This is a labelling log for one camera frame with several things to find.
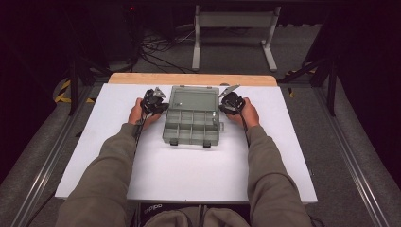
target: person's right arm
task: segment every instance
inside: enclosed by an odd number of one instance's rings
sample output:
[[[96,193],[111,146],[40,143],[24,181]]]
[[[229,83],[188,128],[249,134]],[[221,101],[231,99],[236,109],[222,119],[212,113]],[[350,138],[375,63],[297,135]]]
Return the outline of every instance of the person's right arm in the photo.
[[[311,226],[295,182],[288,176],[280,152],[259,125],[256,108],[248,98],[242,110],[250,141],[248,198],[252,226]],[[237,114],[227,115],[242,125]]]

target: wood strip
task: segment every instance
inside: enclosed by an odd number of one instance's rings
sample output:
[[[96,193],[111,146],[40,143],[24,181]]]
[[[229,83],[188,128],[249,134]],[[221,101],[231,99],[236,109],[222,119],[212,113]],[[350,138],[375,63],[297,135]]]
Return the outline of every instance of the wood strip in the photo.
[[[236,85],[277,86],[272,76],[256,75],[212,75],[212,74],[151,74],[114,73],[109,83],[124,84],[172,84],[172,85]]]

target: person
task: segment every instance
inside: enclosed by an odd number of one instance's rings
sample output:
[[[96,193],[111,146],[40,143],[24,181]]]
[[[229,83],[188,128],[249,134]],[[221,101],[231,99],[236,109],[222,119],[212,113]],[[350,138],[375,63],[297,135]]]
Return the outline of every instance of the person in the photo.
[[[248,98],[244,100],[242,114],[250,142],[250,223],[230,209],[200,206],[164,211],[145,226],[311,226],[278,148],[260,126],[256,108]],[[126,226],[126,195],[136,149],[134,136],[143,114],[141,101],[136,99],[128,123],[104,142],[99,156],[86,168],[77,187],[60,207],[56,226]],[[239,114],[227,117],[243,127]],[[159,114],[148,118],[143,129],[159,118]]]

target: person's left arm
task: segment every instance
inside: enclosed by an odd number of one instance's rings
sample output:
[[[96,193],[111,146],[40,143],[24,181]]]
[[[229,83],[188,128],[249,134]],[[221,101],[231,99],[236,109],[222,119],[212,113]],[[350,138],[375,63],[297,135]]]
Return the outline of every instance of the person's left arm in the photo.
[[[99,156],[88,165],[77,187],[59,210],[56,226],[126,226],[127,193],[136,151],[133,137],[140,119],[141,98],[132,108],[129,123],[107,139]],[[160,117],[147,120],[144,129]]]

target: metal rail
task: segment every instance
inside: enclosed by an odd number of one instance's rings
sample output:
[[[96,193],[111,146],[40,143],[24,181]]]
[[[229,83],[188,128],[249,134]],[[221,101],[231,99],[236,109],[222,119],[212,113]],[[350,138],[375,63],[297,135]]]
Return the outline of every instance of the metal rail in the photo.
[[[389,223],[387,222],[386,217],[384,216],[375,198],[375,195],[371,187],[369,186],[368,181],[366,180],[365,176],[362,173],[362,170],[359,167],[359,164],[357,163],[354,152],[345,139],[339,121],[336,117],[330,114],[326,107],[326,98],[324,96],[323,90],[321,88],[313,88],[313,91],[315,93],[315,96],[318,98],[319,104],[321,105],[325,115],[327,116],[327,119],[330,122],[333,131],[339,139],[341,146],[341,156],[344,159],[352,178],[354,179],[357,190],[362,197],[363,202],[365,203],[365,206],[369,212],[369,215],[372,218],[374,225],[377,227],[389,226]]]
[[[82,110],[83,105],[86,102],[92,88],[91,87],[84,87],[81,95],[80,95],[80,102],[76,112],[72,116],[68,116],[67,120],[65,121],[64,125],[62,126],[61,133],[56,140],[55,145],[51,149],[49,155],[47,156],[44,165],[42,166],[40,172],[35,178],[33,185],[31,186],[26,198],[21,205],[20,210],[18,211],[17,216],[14,218],[14,221],[11,224],[11,227],[18,226],[18,227],[25,227],[29,217],[31,216],[33,209],[35,208],[36,203],[38,202],[44,188],[50,178],[50,175],[53,172],[53,169],[61,156],[62,150],[65,145],[65,141],[70,134],[71,129],[73,128],[79,113]]]

